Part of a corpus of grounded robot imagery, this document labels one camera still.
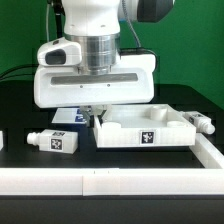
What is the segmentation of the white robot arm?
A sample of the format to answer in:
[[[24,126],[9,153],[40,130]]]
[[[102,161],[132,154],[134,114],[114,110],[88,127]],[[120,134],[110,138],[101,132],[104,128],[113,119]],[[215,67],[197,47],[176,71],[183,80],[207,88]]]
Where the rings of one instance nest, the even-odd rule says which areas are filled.
[[[120,24],[158,22],[175,0],[61,0],[64,36],[37,53],[34,101],[41,108],[146,103],[156,55],[119,47]]]

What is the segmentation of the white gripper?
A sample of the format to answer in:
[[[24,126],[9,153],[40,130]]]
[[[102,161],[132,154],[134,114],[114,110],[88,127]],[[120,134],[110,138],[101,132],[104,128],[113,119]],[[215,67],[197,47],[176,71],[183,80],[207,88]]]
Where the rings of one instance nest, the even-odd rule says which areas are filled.
[[[40,108],[82,106],[87,127],[92,111],[87,106],[103,105],[98,118],[107,117],[111,104],[150,102],[154,97],[152,54],[122,56],[104,75],[81,75],[74,67],[43,67],[34,79],[34,100]]]

